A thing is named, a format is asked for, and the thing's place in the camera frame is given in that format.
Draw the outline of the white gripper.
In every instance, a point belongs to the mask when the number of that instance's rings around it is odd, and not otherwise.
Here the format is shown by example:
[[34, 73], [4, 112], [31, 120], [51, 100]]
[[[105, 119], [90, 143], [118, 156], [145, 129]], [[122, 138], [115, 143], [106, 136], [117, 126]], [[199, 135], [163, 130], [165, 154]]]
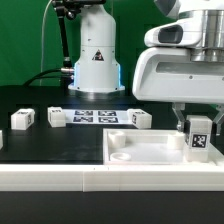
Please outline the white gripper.
[[149, 30], [137, 60], [133, 95], [143, 101], [174, 102], [177, 130], [184, 131], [184, 103], [222, 104], [213, 122], [224, 122], [224, 22], [188, 18]]

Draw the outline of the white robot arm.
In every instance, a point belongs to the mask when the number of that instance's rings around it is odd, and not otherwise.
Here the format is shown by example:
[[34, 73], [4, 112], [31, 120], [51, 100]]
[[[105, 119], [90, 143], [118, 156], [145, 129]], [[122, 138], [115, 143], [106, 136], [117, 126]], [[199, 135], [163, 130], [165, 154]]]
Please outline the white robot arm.
[[[175, 21], [145, 34], [147, 49], [135, 67], [132, 92], [143, 101], [172, 102], [178, 127], [187, 103], [215, 104], [216, 128], [224, 123], [224, 0], [154, 0]], [[120, 86], [115, 60], [115, 30], [102, 8], [85, 7], [81, 52], [71, 88], [91, 97]]]

